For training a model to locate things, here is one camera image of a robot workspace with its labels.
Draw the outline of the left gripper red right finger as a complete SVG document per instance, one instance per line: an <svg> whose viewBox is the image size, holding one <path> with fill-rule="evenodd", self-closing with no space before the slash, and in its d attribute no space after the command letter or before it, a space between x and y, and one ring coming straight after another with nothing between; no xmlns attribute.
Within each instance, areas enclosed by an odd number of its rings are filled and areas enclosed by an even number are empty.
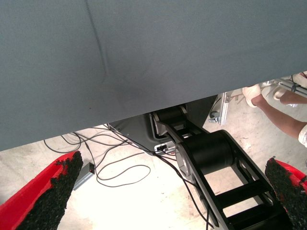
<svg viewBox="0 0 307 230"><path fill-rule="evenodd" d="M297 168L270 158L265 175L295 230L307 228L307 175Z"/></svg>

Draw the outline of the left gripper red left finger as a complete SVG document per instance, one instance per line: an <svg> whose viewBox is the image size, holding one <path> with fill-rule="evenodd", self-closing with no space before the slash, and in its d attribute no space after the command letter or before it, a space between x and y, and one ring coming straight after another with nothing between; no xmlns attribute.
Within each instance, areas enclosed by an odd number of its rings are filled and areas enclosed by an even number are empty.
<svg viewBox="0 0 307 230"><path fill-rule="evenodd" d="M83 165L73 151L55 159L0 206L2 230L55 230Z"/></svg>

